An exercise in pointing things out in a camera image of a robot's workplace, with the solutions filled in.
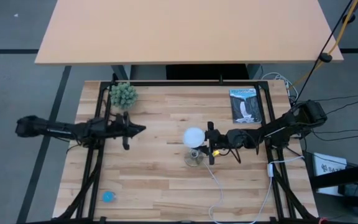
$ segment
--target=light wood desk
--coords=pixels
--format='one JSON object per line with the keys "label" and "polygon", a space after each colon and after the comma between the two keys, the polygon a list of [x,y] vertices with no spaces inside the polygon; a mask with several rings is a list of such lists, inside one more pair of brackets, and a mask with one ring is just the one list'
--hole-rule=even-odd
{"label": "light wood desk", "polygon": [[[290,108],[287,92],[281,80],[268,81],[276,117]],[[93,118],[100,82],[85,82],[76,123]],[[259,124],[233,124],[229,89],[242,86],[137,86],[139,94],[129,111],[135,124],[147,129],[129,140],[131,149],[122,148],[121,139],[108,139],[104,148],[103,168],[99,182],[95,218],[108,220],[193,220],[209,221],[208,208],[219,200],[218,186],[204,165],[188,167],[183,157],[188,149],[182,144],[186,128],[206,129],[207,121],[226,133],[232,128],[258,128]],[[267,105],[264,94],[264,111]],[[299,142],[291,140],[290,148],[301,153]],[[225,221],[251,221],[259,212],[269,186],[264,144],[255,150],[241,149],[242,164],[232,156],[217,157],[211,166],[224,190],[223,204],[214,209],[214,218]],[[284,151],[285,159],[295,157]],[[53,216],[59,216],[81,188],[87,150],[74,147],[68,154],[63,170]],[[290,186],[300,202],[318,216],[305,163],[287,163]],[[102,194],[113,191],[117,199],[104,203]],[[284,212],[287,203],[282,194]],[[84,215],[89,202],[85,202]],[[276,217],[271,191],[260,221]]]}
{"label": "light wood desk", "polygon": [[330,33],[318,0],[59,0],[35,62],[311,62]]}

